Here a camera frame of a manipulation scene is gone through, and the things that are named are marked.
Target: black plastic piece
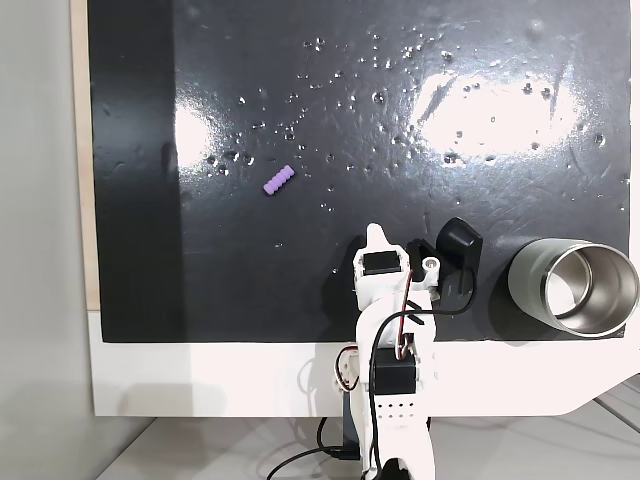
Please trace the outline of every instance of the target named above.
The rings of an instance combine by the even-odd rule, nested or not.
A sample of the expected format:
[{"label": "black plastic piece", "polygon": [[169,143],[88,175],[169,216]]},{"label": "black plastic piece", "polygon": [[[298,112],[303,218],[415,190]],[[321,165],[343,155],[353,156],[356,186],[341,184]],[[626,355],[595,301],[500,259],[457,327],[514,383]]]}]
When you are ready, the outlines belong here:
[{"label": "black plastic piece", "polygon": [[407,352],[403,360],[396,359],[392,348],[376,350],[376,395],[401,395],[416,393],[416,359]]},{"label": "black plastic piece", "polygon": [[345,450],[333,456],[338,460],[360,460],[360,441],[351,416],[351,394],[342,394],[342,446]]},{"label": "black plastic piece", "polygon": [[465,221],[452,218],[440,230],[436,250],[460,271],[458,294],[466,295],[471,292],[473,285],[470,271],[477,276],[482,253],[482,236]]},{"label": "black plastic piece", "polygon": [[376,252],[363,255],[364,274],[379,275],[381,273],[400,272],[400,257],[398,252]]}]

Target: white plastic part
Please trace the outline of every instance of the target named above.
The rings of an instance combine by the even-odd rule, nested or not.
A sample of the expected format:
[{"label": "white plastic part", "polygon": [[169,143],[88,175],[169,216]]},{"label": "white plastic part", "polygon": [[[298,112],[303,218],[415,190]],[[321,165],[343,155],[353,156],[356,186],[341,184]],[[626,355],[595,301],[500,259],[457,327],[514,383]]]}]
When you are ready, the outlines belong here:
[{"label": "white plastic part", "polygon": [[[395,251],[400,259],[400,272],[381,275],[364,274],[364,256],[368,253]],[[354,283],[358,308],[364,311],[369,305],[384,295],[403,292],[409,274],[409,255],[399,245],[391,245],[382,227],[371,223],[367,227],[367,246],[356,252],[353,259]]]},{"label": "white plastic part", "polygon": [[[370,455],[373,441],[373,423],[369,406],[369,361],[373,340],[382,322],[398,311],[402,293],[387,295],[371,304],[358,319],[356,341],[358,344],[358,369],[360,381],[351,392],[351,415],[360,442],[363,478],[371,480],[377,474],[374,456]],[[409,299],[422,309],[431,308],[428,291],[412,291]],[[433,315],[420,315],[424,325],[405,323],[405,332],[413,333],[412,353],[416,358],[416,393],[409,395],[376,395],[376,420],[381,465],[398,459],[401,468],[409,471],[413,480],[434,480],[435,465],[431,437],[427,429],[429,398],[435,382]],[[386,327],[393,338],[394,322]]]}]

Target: red wire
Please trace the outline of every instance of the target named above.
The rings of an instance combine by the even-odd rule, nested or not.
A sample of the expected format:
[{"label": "red wire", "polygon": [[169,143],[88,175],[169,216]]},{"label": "red wire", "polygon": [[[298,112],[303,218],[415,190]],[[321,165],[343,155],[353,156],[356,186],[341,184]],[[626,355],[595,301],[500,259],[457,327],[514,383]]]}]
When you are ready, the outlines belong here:
[{"label": "red wire", "polygon": [[[409,276],[407,277],[407,285],[404,289],[404,300],[402,301],[402,311],[407,310],[407,300],[409,299],[409,288],[411,287],[411,277],[413,276],[413,270],[409,270]],[[398,328],[398,345],[402,344],[402,335],[404,331],[404,315],[400,317],[400,327]]]}]

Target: cable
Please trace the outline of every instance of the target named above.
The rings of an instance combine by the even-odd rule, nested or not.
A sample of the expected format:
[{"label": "cable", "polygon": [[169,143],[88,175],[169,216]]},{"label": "cable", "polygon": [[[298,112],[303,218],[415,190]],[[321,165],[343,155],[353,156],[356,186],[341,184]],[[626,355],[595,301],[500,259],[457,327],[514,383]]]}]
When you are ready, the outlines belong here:
[{"label": "cable", "polygon": [[621,413],[619,413],[616,410],[614,410],[613,408],[611,408],[609,405],[604,403],[598,397],[594,398],[593,401],[596,402],[598,405],[600,405],[602,408],[604,408],[611,415],[616,417],[618,420],[620,420],[622,423],[624,423],[627,427],[632,429],[634,432],[640,433],[640,427],[638,427],[635,423],[633,423],[631,420],[629,420],[627,417],[625,417]]},{"label": "cable", "polygon": [[[407,310],[407,300],[409,299],[409,290],[411,289],[411,277],[413,277],[413,270],[409,270],[409,275],[407,276],[407,284],[404,288],[404,299],[402,300],[402,311],[405,312]],[[404,315],[400,317],[400,322],[398,322],[398,335],[396,337],[396,359],[402,360],[407,354],[408,343],[403,343],[403,332],[404,332]]]},{"label": "cable", "polygon": [[343,460],[344,458],[341,456],[342,453],[355,454],[360,451],[359,447],[356,448],[348,448],[348,447],[326,447],[324,443],[322,443],[322,431],[324,430],[324,424],[327,423],[327,417],[322,417],[320,423],[318,424],[318,431],[316,432],[316,443],[318,444],[318,448],[327,449],[325,453],[330,457],[337,458],[338,460]]},{"label": "cable", "polygon": [[306,452],[302,452],[299,453],[297,455],[294,455],[291,458],[287,458],[284,462],[280,463],[278,466],[276,466],[273,470],[271,470],[269,472],[269,475],[267,475],[267,479],[266,480],[272,480],[273,476],[278,473],[279,470],[281,470],[282,468],[286,467],[287,465],[289,465],[290,463],[295,462],[296,460],[302,458],[302,457],[306,457],[307,455],[313,455],[314,453],[320,453],[320,452],[327,452],[336,448],[341,448],[341,447],[318,447],[318,448],[312,448],[311,450],[307,450]]},{"label": "cable", "polygon": [[[408,310],[408,312],[410,312],[412,316],[415,316],[415,315],[452,315],[453,316],[453,315],[463,314],[464,312],[469,310],[473,305],[473,302],[476,299],[476,294],[478,291],[476,272],[474,272],[473,270],[469,270],[469,272],[471,273],[473,290],[471,291],[471,297],[469,297],[469,301],[464,307],[459,308],[457,310],[432,309],[432,310]],[[378,343],[380,342],[380,338],[382,337],[382,332],[384,332],[384,329],[387,327],[387,325],[389,325],[389,323],[391,323],[396,318],[403,316],[404,314],[405,312],[402,312],[402,311],[392,313],[382,322],[373,340],[373,345],[371,348],[371,358],[369,358],[369,409],[371,410],[371,423],[373,425],[373,438],[372,438],[373,456],[374,456],[374,460],[376,462],[376,468],[377,468],[377,472],[376,472],[376,476],[374,477],[374,480],[379,480],[380,475],[382,474],[382,464],[380,462],[380,449],[378,446],[378,417],[376,415],[376,401],[375,401],[375,393],[374,393],[375,392],[374,362],[376,357],[376,351],[378,350]],[[411,316],[409,316],[408,318],[411,319],[413,322],[416,321],[414,318],[411,318]]]},{"label": "cable", "polygon": [[342,373],[340,372],[340,358],[342,357],[342,354],[344,352],[348,352],[348,351],[357,352],[358,347],[356,347],[355,345],[348,345],[344,347],[342,350],[340,350],[340,353],[338,353],[338,356],[336,357],[336,364],[334,368],[338,385],[340,386],[340,388],[342,388],[343,391],[347,393],[353,391],[358,386],[358,380],[360,380],[360,377],[356,377],[355,381],[353,382],[353,385],[350,386],[349,382],[345,381],[344,377],[342,376]]}]

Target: gray wall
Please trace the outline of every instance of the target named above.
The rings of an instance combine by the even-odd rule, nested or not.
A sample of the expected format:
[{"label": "gray wall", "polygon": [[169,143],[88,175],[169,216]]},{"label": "gray wall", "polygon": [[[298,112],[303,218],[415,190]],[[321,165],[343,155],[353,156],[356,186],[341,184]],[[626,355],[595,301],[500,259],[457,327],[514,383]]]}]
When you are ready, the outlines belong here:
[{"label": "gray wall", "polygon": [[148,420],[90,394],[68,0],[0,3],[0,478],[94,479]]}]

